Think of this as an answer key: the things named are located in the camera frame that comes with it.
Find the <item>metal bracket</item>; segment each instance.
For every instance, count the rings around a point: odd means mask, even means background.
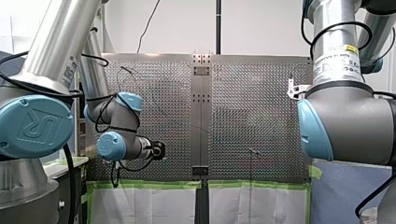
[[[294,79],[289,78],[289,89],[288,89],[288,96],[291,100],[301,100],[304,99],[303,94],[306,93],[310,85],[299,85],[294,86]]]
[[[209,175],[208,166],[192,166],[193,175]]]

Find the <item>perforated metal panel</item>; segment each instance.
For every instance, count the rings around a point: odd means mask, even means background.
[[[106,69],[112,92],[130,91],[143,97],[138,134],[166,144],[166,158],[153,161],[144,172],[122,171],[121,178],[150,180],[191,180],[191,56],[190,55],[106,55]],[[120,69],[121,66],[133,72]],[[146,161],[128,161],[131,169]],[[90,179],[110,178],[110,164],[95,159]]]
[[[307,58],[212,56],[205,76],[194,75],[197,62],[191,55],[106,58],[110,89],[144,99],[138,133],[164,141],[167,149],[164,161],[154,161],[144,172],[122,171],[121,178],[191,180],[193,165],[208,165],[209,179],[307,181],[309,160],[301,150],[297,107],[286,94],[291,74],[296,85],[312,80],[309,67],[297,66],[308,64]],[[144,163],[128,161],[127,166]],[[108,180],[110,164],[92,160],[88,178]]]
[[[306,58],[214,56],[210,179],[304,182],[296,102],[288,79],[307,84]]]

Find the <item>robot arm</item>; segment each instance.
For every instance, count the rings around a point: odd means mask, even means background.
[[[0,154],[32,159],[64,146],[74,130],[69,88],[80,62],[86,118],[111,130],[97,143],[99,156],[110,161],[163,158],[163,143],[136,136],[142,98],[129,92],[110,95],[104,67],[80,57],[81,52],[101,56],[95,30],[90,29],[105,2],[51,1],[21,72],[0,88],[0,125],[12,126],[0,129]],[[47,94],[33,94],[22,86]]]
[[[101,56],[95,29],[90,31],[84,53]],[[165,153],[163,143],[136,136],[142,98],[126,91],[110,94],[105,69],[95,59],[82,57],[78,70],[87,98],[86,119],[96,127],[97,124],[107,124],[111,130],[100,136],[96,144],[98,155],[108,161],[161,160]]]
[[[365,4],[371,8],[378,2],[381,0]],[[394,1],[382,2],[396,5]],[[307,16],[318,35],[331,25],[355,21],[361,6],[361,0],[313,0]],[[375,37],[362,51],[363,62],[378,58],[386,41],[382,36],[388,36],[384,32],[390,33],[393,26],[391,20],[386,20],[387,30],[378,28],[382,22],[374,17],[382,19],[373,11],[368,14],[366,21]],[[361,36],[361,40],[366,38],[365,34]],[[364,83],[358,47],[354,25],[335,26],[316,42],[314,82],[298,103],[303,149],[313,158],[328,161],[392,165],[396,106],[392,100],[375,99],[374,91]]]

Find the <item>wire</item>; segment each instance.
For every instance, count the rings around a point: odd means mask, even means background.
[[[387,91],[374,91],[373,94],[374,94],[374,95],[385,95],[385,96],[389,96],[389,97],[392,97],[393,99],[396,100],[396,94],[395,94],[395,93],[391,93],[391,92],[387,92]]]
[[[3,58],[2,60],[0,60],[0,65],[2,65],[3,63],[6,63],[8,61],[20,58],[21,56],[25,56],[28,53],[29,53],[29,51],[25,51],[25,52],[22,52],[22,53],[19,53],[19,54],[7,56],[6,58]],[[49,91],[41,91],[41,90],[26,86],[24,84],[21,84],[17,80],[9,78],[3,72],[0,72],[0,78],[2,78],[3,80],[5,80],[5,81],[11,83],[12,85],[14,85],[16,87],[19,87],[19,88],[21,88],[23,90],[30,91],[30,92],[35,93],[35,94],[46,95],[46,96],[49,96],[49,97],[55,97],[55,98],[78,98],[78,97],[81,97],[83,95],[82,91],[78,91],[78,90],[70,91],[70,92],[77,92],[76,94],[72,94],[72,95],[63,95],[63,94],[53,93],[53,92],[49,92]]]
[[[338,22],[336,24],[330,25],[327,28],[324,28],[322,31],[320,31],[314,38],[314,40],[312,41],[311,44],[311,48],[310,48],[310,55],[311,55],[311,59],[314,60],[314,47],[316,45],[316,43],[318,42],[318,40],[327,32],[329,32],[332,28],[336,27],[336,26],[340,26],[340,25],[357,25],[360,26],[361,28],[363,28],[364,30],[367,31],[369,37],[367,39],[367,42],[359,47],[359,50],[366,48],[370,42],[373,39],[373,31],[370,29],[370,27],[362,22],[359,21],[343,21],[343,22]]]
[[[135,169],[135,170],[127,168],[127,167],[124,166],[124,165],[122,164],[122,162],[120,162],[120,161],[119,161],[119,165],[120,165],[120,167],[122,167],[122,169],[124,169],[124,170],[126,170],[126,171],[129,171],[129,172],[139,172],[139,171],[142,171],[142,170],[146,169],[146,168],[151,164],[151,162],[153,161],[153,159],[154,159],[154,158],[151,157],[151,158],[148,160],[148,162],[147,162],[144,166],[140,167],[139,169]]]
[[[69,188],[70,188],[70,212],[69,212],[69,224],[74,224],[74,218],[76,215],[76,174],[74,172],[74,164],[72,154],[70,152],[69,145],[64,145],[64,155],[66,156],[67,169],[69,171]]]
[[[114,182],[114,170],[116,169],[116,162],[113,161],[111,162],[111,173],[110,173],[110,178],[111,178],[111,184],[113,185],[113,188],[116,189],[119,186],[120,182],[120,169],[117,169],[116,173],[116,182]]]
[[[148,31],[149,23],[151,22],[151,19],[152,19],[152,17],[154,16],[155,11],[157,10],[157,6],[160,4],[160,2],[161,2],[161,0],[158,0],[157,3],[155,4],[155,7],[154,7],[154,9],[152,10],[151,15],[150,15],[149,18],[148,18],[148,23],[147,23],[147,25],[146,25],[145,31],[144,31],[143,34],[140,36],[140,39],[139,39],[139,47],[137,48],[137,54],[139,53],[140,47],[142,46],[143,37],[145,36],[146,32]]]
[[[86,58],[92,58],[92,59],[96,59],[96,60],[100,60],[100,61],[102,61],[102,62],[105,62],[105,64],[101,64],[103,67],[108,67],[108,65],[109,65],[108,60],[106,60],[106,59],[104,59],[104,58],[102,58],[102,57],[98,57],[98,56],[94,56],[94,55],[89,55],[89,54],[84,54],[84,53],[82,53],[81,56],[84,56],[84,57],[86,57]]]
[[[357,218],[361,218],[361,209],[372,199],[374,199],[379,193],[381,193],[384,189],[389,187],[394,181],[396,180],[396,173],[393,173],[393,175],[385,181],[379,188],[377,188],[373,193],[371,193],[367,198],[365,198],[355,209],[355,215]]]
[[[102,122],[105,122],[105,120],[104,120],[104,118],[103,118],[103,113],[105,113],[105,111],[107,110],[107,108],[108,108],[108,106],[110,105],[110,103],[111,103],[111,102],[113,101],[113,99],[115,99],[116,97],[117,97],[118,99],[120,99],[120,100],[125,104],[126,107],[128,107],[129,111],[134,115],[134,118],[135,118],[136,121],[137,121],[137,128],[140,127],[140,118],[139,118],[139,116],[138,116],[138,115],[136,114],[136,112],[134,112],[134,110],[126,103],[126,101],[125,101],[124,99],[122,99],[122,97],[121,97],[118,93],[115,93],[115,94],[113,94],[113,95],[108,99],[108,101],[107,101],[105,104],[102,105],[102,107],[101,107],[100,110],[99,110],[99,116],[96,118],[96,122],[95,122],[95,130],[96,130],[96,132],[97,132],[97,133],[104,133],[104,132],[106,132],[106,131],[109,130],[109,129],[114,129],[114,130],[122,130],[122,131],[125,131],[125,132],[136,133],[136,130],[132,130],[132,129],[128,129],[128,128],[115,127],[115,126],[111,126],[111,125],[108,125],[108,126],[107,126],[105,129],[103,129],[103,130],[99,130],[100,120],[101,120]]]
[[[304,8],[303,8],[303,15],[301,17],[301,35],[303,36],[303,39],[305,41],[305,43],[307,43],[308,45],[312,45],[312,42],[308,40],[308,38],[305,35],[305,30],[304,30],[304,21],[305,21],[305,13],[307,8],[309,7],[310,4],[308,4],[309,1],[305,1],[304,3]]]

